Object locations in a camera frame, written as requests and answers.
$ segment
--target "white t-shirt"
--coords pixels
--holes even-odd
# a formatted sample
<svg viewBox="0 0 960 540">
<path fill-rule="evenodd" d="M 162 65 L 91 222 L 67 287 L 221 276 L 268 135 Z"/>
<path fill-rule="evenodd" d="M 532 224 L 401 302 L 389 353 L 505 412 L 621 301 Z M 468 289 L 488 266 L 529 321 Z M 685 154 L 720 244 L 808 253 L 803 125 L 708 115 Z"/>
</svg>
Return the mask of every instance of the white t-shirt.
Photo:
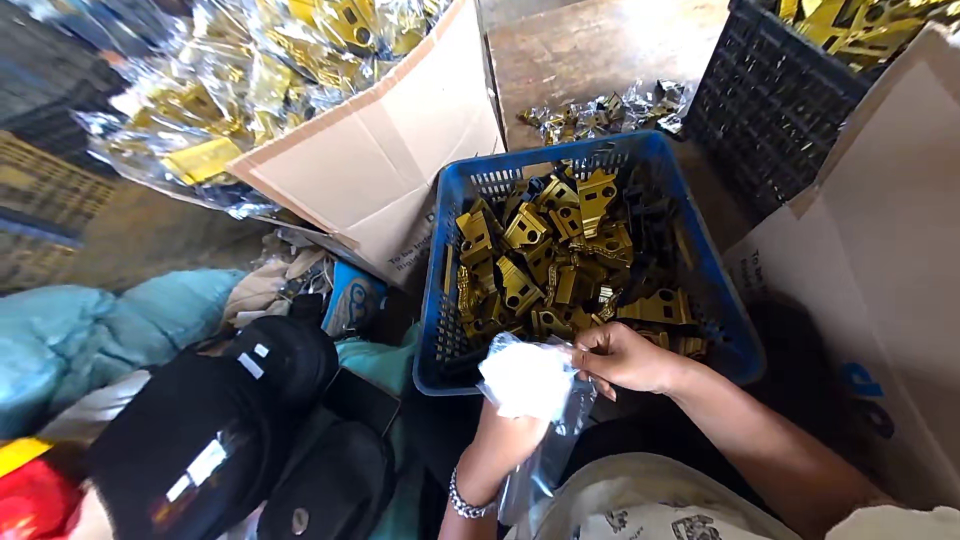
<svg viewBox="0 0 960 540">
<path fill-rule="evenodd" d="M 590 463 L 533 508 L 508 538 L 579 540 L 799 540 L 720 483 L 654 454 Z M 826 540 L 960 540 L 960 511 L 895 506 L 856 510 Z"/>
</svg>

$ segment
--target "white plastic bag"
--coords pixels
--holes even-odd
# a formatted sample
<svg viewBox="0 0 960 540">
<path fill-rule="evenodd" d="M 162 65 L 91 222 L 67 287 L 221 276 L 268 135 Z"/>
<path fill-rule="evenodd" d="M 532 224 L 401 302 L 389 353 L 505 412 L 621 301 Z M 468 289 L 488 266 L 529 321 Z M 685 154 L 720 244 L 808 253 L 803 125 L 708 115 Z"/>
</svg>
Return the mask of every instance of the white plastic bag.
<svg viewBox="0 0 960 540">
<path fill-rule="evenodd" d="M 497 406 L 498 414 L 551 420 L 534 453 L 507 476 L 498 511 L 504 525 L 535 518 L 530 513 L 537 503 L 553 497 L 573 446 L 587 426 L 597 393 L 592 381 L 576 378 L 571 352 L 570 344 L 557 337 L 547 343 L 525 343 L 501 332 L 480 363 L 484 380 L 477 386 Z"/>
</svg>

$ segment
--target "wooden table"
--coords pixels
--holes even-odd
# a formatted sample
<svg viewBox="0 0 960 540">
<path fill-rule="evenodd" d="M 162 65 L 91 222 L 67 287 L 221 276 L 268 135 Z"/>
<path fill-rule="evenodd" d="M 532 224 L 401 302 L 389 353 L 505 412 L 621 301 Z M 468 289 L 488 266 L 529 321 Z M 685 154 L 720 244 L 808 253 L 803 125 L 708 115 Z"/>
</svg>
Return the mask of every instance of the wooden table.
<svg viewBox="0 0 960 540">
<path fill-rule="evenodd" d="M 584 0 L 488 33 L 508 150 L 542 145 L 516 114 L 528 107 L 622 93 L 636 79 L 695 88 L 727 20 L 728 0 Z M 721 253 L 750 225 L 700 149 L 673 145 Z"/>
</svg>

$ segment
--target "pile of metal parts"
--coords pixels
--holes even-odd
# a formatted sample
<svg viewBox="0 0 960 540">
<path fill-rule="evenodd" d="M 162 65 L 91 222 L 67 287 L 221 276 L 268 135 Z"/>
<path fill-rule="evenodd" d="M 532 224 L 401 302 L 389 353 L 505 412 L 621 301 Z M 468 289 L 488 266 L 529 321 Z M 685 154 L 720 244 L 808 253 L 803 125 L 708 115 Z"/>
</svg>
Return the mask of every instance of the pile of metal parts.
<svg viewBox="0 0 960 540">
<path fill-rule="evenodd" d="M 572 339 L 617 319 L 702 358 L 708 342 L 678 287 L 677 265 L 693 262 L 673 201 L 640 168 L 621 192 L 616 174 L 553 165 L 518 180 L 505 201 L 478 199 L 457 218 L 457 307 L 468 339 L 479 346 L 500 331 Z"/>
<path fill-rule="evenodd" d="M 192 17 L 127 59 L 117 110 L 81 111 L 90 151 L 122 176 L 169 182 L 235 217 L 278 209 L 226 164 L 372 86 L 449 0 L 195 0 Z"/>
<path fill-rule="evenodd" d="M 780 0 L 780 18 L 854 71 L 888 62 L 935 20 L 960 30 L 960 0 Z"/>
<path fill-rule="evenodd" d="M 539 107 L 522 110 L 516 117 L 540 130 L 543 144 L 573 142 L 582 138 L 629 133 L 656 124 L 657 129 L 679 136 L 688 99 L 686 87 L 660 79 L 653 92 L 643 92 L 637 80 L 620 97 L 598 96 L 586 103 L 567 103 L 555 110 Z"/>
</svg>

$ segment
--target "red object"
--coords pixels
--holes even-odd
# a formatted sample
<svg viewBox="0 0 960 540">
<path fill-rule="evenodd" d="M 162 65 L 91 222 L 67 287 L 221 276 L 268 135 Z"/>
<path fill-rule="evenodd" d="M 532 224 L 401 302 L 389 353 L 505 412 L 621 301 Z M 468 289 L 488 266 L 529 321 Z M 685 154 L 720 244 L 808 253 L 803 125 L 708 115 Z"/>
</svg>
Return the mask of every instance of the red object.
<svg viewBox="0 0 960 540">
<path fill-rule="evenodd" d="M 41 458 L 0 478 L 0 539 L 46 540 L 65 534 L 81 493 Z"/>
</svg>

